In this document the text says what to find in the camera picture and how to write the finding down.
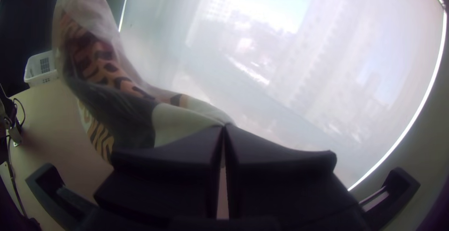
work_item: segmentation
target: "white plastic basket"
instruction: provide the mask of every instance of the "white plastic basket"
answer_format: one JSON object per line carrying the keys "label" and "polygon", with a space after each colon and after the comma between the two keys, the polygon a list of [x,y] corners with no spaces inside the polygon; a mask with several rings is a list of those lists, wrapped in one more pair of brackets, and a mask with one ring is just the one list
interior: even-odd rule
{"label": "white plastic basket", "polygon": [[30,87],[45,84],[58,79],[52,51],[34,55],[28,59],[23,81]]}

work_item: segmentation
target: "black cable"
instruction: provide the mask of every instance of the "black cable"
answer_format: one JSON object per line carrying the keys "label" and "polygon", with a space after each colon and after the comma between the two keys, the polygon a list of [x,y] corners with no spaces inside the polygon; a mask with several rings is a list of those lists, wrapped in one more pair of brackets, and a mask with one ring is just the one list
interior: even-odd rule
{"label": "black cable", "polygon": [[16,98],[13,98],[13,103],[14,103],[14,105],[15,105],[16,113],[17,113],[17,104],[15,103],[16,101],[19,102],[20,106],[22,107],[23,121],[22,121],[22,123],[20,123],[20,126],[22,127],[22,125],[25,123],[25,119],[26,119],[27,117],[26,117],[26,115],[25,115],[25,109],[23,108],[22,102],[20,102],[20,100],[18,100],[18,99],[16,99]]}
{"label": "black cable", "polygon": [[15,196],[17,197],[17,201],[18,201],[19,206],[20,206],[20,208],[22,210],[23,216],[25,216],[25,218],[28,219],[27,213],[25,212],[25,208],[23,207],[23,204],[22,204],[22,200],[20,200],[19,191],[17,191],[17,186],[15,184],[15,173],[14,173],[12,160],[11,160],[11,152],[9,151],[9,145],[11,144],[11,137],[10,136],[6,136],[6,137],[9,137],[8,138],[7,150],[8,150],[8,169],[9,169],[9,175],[11,176],[11,183],[13,184],[13,189],[14,189],[14,192],[15,192]]}

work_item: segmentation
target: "fabric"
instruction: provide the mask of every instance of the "fabric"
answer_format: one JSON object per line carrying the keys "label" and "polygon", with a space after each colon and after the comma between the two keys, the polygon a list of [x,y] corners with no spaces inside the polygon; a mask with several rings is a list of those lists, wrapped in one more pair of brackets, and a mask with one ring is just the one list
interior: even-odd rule
{"label": "fabric", "polygon": [[53,18],[56,68],[106,161],[116,148],[158,147],[232,123],[208,103],[143,82],[123,52],[106,0],[57,0]]}

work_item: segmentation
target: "table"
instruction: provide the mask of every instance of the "table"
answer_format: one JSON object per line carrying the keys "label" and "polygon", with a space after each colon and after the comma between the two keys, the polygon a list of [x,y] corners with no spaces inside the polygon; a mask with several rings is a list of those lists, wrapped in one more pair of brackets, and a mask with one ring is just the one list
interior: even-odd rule
{"label": "table", "polygon": [[[23,206],[42,230],[63,230],[34,197],[25,179],[43,164],[51,163],[71,190],[95,203],[94,191],[113,168],[91,145],[81,125],[75,96],[60,80],[32,87],[11,98],[20,100],[26,113],[23,144],[10,145]],[[22,110],[18,110],[22,120]]]}

